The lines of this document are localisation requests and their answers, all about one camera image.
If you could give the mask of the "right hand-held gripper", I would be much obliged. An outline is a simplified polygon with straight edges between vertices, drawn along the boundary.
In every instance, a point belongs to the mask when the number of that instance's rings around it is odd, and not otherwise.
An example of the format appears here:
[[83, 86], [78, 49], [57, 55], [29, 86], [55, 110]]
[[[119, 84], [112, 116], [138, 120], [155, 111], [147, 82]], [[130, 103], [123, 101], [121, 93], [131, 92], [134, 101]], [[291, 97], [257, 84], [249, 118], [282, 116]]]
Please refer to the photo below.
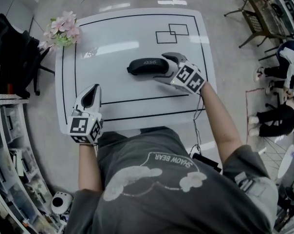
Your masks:
[[181, 53], [167, 52], [162, 56], [178, 66], [178, 71], [172, 71], [170, 74], [154, 76], [156, 82], [171, 85], [176, 89], [187, 92], [189, 94], [199, 94], [204, 86], [206, 79], [200, 69], [189, 62]]

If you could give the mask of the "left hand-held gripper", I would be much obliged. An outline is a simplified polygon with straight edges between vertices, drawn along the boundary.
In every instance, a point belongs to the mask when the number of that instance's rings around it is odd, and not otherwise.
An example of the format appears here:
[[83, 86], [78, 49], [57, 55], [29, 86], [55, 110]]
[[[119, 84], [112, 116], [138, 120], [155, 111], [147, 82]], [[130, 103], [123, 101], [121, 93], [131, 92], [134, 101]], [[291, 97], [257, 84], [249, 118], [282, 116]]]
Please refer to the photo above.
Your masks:
[[78, 144], [95, 145], [103, 128], [102, 91], [99, 84], [87, 87], [75, 100], [67, 134]]

